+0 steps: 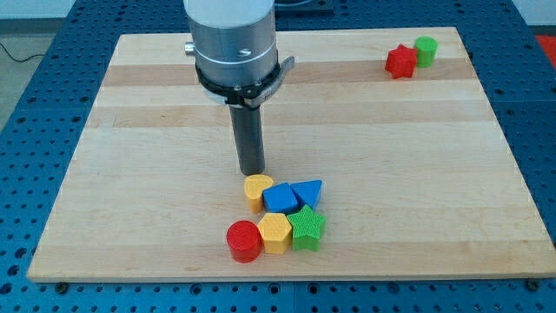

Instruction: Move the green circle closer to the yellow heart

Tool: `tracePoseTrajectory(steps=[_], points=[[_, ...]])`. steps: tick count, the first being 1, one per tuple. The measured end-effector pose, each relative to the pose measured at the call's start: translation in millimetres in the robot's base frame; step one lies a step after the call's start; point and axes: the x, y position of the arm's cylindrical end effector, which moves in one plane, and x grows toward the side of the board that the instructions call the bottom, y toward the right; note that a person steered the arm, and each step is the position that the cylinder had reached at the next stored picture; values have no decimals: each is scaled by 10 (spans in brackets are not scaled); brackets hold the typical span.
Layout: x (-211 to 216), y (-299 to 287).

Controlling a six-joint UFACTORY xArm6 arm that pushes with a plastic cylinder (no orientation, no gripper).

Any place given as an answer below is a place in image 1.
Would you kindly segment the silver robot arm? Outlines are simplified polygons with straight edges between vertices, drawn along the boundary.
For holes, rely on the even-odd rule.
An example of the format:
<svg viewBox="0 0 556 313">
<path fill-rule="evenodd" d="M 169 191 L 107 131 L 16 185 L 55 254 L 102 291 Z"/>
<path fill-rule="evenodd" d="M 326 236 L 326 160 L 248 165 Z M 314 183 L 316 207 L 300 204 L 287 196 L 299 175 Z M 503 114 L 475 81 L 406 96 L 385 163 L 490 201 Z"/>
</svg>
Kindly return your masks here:
<svg viewBox="0 0 556 313">
<path fill-rule="evenodd" d="M 220 103 L 244 105 L 280 71 L 273 0 L 184 0 L 195 70 Z"/>
</svg>

